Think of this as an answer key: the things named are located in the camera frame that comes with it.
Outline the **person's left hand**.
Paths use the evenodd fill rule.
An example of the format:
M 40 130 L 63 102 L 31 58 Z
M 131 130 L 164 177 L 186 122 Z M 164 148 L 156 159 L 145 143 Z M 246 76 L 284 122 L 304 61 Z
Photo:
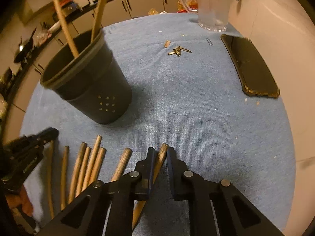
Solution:
M 21 187 L 17 194 L 6 194 L 5 197 L 10 209 L 21 206 L 23 213 L 25 213 L 29 217 L 32 217 L 33 206 L 31 201 L 29 200 L 27 191 L 24 186 Z

